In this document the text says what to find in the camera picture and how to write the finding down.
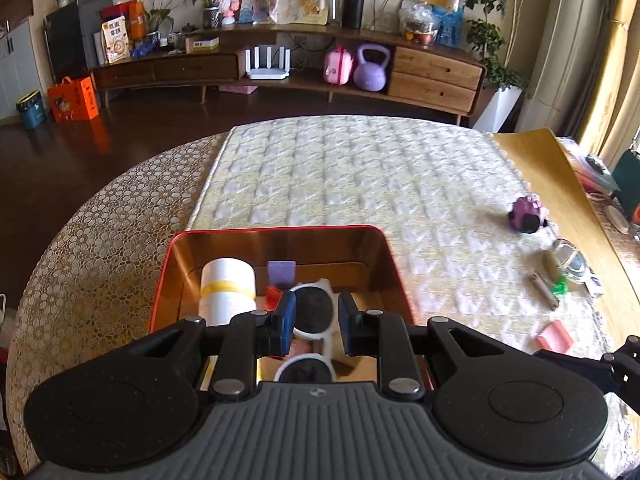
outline dark wooden floor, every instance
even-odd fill
[[[17,308],[31,271],[71,215],[116,176],[190,140],[279,117],[363,114],[452,122],[452,116],[376,99],[258,89],[250,96],[196,88],[126,92],[91,123],[0,128],[0,292]]]

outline orange gift bag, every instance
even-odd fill
[[[49,106],[56,122],[87,121],[98,115],[94,86],[91,78],[76,79],[65,77],[59,85],[53,85],[47,92]]]

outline trash can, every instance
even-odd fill
[[[27,130],[33,130],[39,124],[47,120],[47,114],[42,104],[42,95],[39,90],[34,90],[23,98],[18,99],[15,108],[20,114],[22,124]]]

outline pink box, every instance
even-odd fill
[[[235,86],[235,85],[220,85],[218,87],[221,92],[231,92],[232,94],[244,94],[249,95],[253,91],[255,91],[257,86],[245,85],[245,86]]]

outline metal screw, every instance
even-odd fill
[[[213,383],[213,391],[220,395],[238,395],[244,390],[244,383],[238,379],[220,379]]]
[[[396,394],[414,394],[420,389],[420,383],[409,377],[398,377],[389,381],[389,389]]]

